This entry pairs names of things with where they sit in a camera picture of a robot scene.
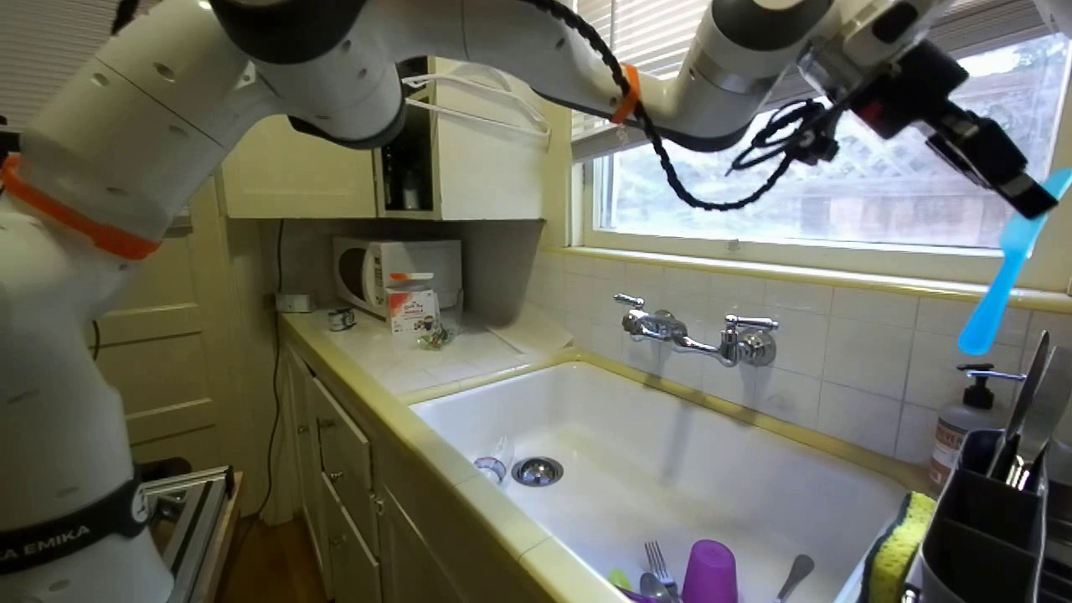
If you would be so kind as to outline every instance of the backsplash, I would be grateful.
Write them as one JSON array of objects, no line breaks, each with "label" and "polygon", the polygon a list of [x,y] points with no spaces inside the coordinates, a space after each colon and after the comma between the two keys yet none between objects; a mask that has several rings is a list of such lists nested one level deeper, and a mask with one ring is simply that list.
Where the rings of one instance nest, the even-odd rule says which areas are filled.
[{"label": "backsplash", "polygon": [[[723,314],[771,314],[782,321],[776,360],[766,372],[723,369],[708,356],[634,341],[620,329],[617,291],[669,308],[699,341],[720,338]],[[905,462],[931,455],[940,405],[968,384],[954,366],[977,360],[954,347],[973,301],[931,293],[538,255],[529,301],[560,317],[587,350]],[[989,360],[1021,372],[1042,329],[1072,346],[1072,314],[1011,308]],[[1011,395],[1011,384],[996,384],[1002,407]]]}]

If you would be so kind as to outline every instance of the upper cabinet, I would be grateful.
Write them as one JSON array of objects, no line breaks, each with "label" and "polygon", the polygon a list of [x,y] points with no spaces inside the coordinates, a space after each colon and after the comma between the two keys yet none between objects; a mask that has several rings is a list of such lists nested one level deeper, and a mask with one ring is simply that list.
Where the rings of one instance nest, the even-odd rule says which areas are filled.
[{"label": "upper cabinet", "polygon": [[503,70],[402,62],[405,129],[378,151],[378,216],[525,222],[542,214],[542,101]]},{"label": "upper cabinet", "polygon": [[222,168],[228,216],[376,216],[372,151],[299,134],[265,116]]}]

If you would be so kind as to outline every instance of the drain hole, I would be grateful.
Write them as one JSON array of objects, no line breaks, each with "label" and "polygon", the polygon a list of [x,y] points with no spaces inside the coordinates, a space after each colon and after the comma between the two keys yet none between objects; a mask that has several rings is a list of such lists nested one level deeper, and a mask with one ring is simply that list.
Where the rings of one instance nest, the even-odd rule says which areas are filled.
[{"label": "drain hole", "polygon": [[513,465],[513,483],[519,486],[553,486],[562,478],[562,462],[546,455],[529,455]]}]

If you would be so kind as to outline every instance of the lower cabinet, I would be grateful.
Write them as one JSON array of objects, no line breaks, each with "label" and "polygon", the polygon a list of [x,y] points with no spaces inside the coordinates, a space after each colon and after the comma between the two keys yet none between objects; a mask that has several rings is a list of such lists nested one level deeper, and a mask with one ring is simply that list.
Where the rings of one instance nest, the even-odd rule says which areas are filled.
[{"label": "lower cabinet", "polygon": [[347,511],[337,502],[337,492],[332,483],[323,483],[324,499],[324,536],[328,536],[328,592],[334,603],[378,603],[378,564],[376,554],[365,546],[359,527],[347,519]]},{"label": "lower cabinet", "polygon": [[299,358],[285,403],[302,517],[334,603],[546,603],[483,519],[354,391],[328,389]]},{"label": "lower cabinet", "polygon": [[409,511],[385,492],[382,508],[385,603],[464,603]]}]

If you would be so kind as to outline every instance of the window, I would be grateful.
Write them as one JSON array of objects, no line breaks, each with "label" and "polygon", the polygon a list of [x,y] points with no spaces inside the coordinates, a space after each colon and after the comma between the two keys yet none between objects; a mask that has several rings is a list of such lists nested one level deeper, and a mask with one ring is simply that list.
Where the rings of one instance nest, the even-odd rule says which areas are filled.
[{"label": "window", "polygon": [[[954,89],[954,101],[996,116],[1025,151],[1027,174],[1045,178],[1061,121],[1069,44],[1034,33],[1000,39],[1011,44],[959,52],[973,81]],[[587,180],[580,244],[989,280],[1011,214],[1000,194],[944,168],[917,129],[882,139],[848,114],[838,145],[841,154],[831,165],[793,165],[766,199],[732,214],[680,204],[647,145],[591,158],[580,165]],[[775,168],[723,178],[740,146],[720,154],[669,146],[669,154],[697,199],[733,201]],[[1061,279],[1025,273],[1025,283],[1061,287]]]}]

